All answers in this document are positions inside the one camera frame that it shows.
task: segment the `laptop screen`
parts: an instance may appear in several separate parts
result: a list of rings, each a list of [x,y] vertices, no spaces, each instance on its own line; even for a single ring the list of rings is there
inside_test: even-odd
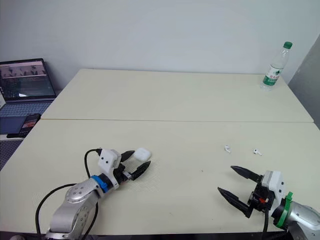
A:
[[[42,58],[1,62],[0,90],[5,101],[56,97]]]

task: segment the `water bottle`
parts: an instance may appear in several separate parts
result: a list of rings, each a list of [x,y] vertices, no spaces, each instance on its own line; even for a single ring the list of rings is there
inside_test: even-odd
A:
[[[289,60],[289,51],[292,47],[292,42],[286,41],[283,45],[281,52],[279,52],[272,63],[270,64],[268,72],[265,74],[263,81],[261,82],[261,89],[265,91],[272,90],[273,86],[279,78],[280,73],[284,69]]]

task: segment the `black smartphone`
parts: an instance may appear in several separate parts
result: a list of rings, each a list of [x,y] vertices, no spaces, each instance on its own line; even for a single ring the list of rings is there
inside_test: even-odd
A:
[[[41,114],[32,114],[26,116],[24,123],[20,129],[19,133],[8,134],[7,138],[25,138],[31,129],[36,125],[40,120]]]

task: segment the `laptop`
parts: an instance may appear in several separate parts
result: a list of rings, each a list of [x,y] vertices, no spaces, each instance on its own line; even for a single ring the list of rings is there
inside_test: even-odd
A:
[[[43,114],[56,93],[42,58],[0,62],[0,134],[19,133],[26,116]]]

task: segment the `white table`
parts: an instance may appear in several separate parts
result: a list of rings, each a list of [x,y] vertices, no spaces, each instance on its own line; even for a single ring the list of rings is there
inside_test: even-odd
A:
[[[81,69],[43,119],[313,122],[280,77]]]
[[[100,201],[91,234],[258,232],[263,214],[254,211],[246,219],[217,191],[222,187],[246,202],[254,189],[253,181],[230,166],[258,174],[282,171],[294,201],[319,211],[319,143],[313,123],[42,119],[1,171],[0,230],[35,231],[35,211],[44,195],[86,179],[87,150],[145,147],[152,151],[149,169]],[[253,148],[263,156],[253,154]],[[97,160],[95,153],[89,155],[91,174],[99,173]],[[43,233],[66,190],[43,205]],[[271,220],[269,230],[276,230]]]

